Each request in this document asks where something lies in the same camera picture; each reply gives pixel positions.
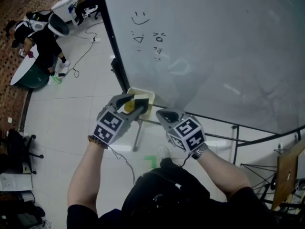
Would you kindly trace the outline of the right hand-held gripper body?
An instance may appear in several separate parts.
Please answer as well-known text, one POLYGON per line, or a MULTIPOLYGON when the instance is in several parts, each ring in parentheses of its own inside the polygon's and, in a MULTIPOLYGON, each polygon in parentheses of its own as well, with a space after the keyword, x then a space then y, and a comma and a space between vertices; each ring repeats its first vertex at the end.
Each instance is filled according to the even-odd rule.
POLYGON ((166 136, 173 146, 187 153, 194 152, 206 141, 202 125, 194 116, 185 114, 171 126, 166 136))

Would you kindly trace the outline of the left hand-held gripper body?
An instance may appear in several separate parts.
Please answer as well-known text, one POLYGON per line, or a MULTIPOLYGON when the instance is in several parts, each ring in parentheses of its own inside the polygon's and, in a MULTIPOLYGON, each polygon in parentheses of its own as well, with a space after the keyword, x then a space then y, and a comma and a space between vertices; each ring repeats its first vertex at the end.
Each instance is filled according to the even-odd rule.
POLYGON ((115 105, 109 104, 99 113, 91 135, 99 142, 111 145, 128 131, 133 120, 133 112, 118 112, 115 105))

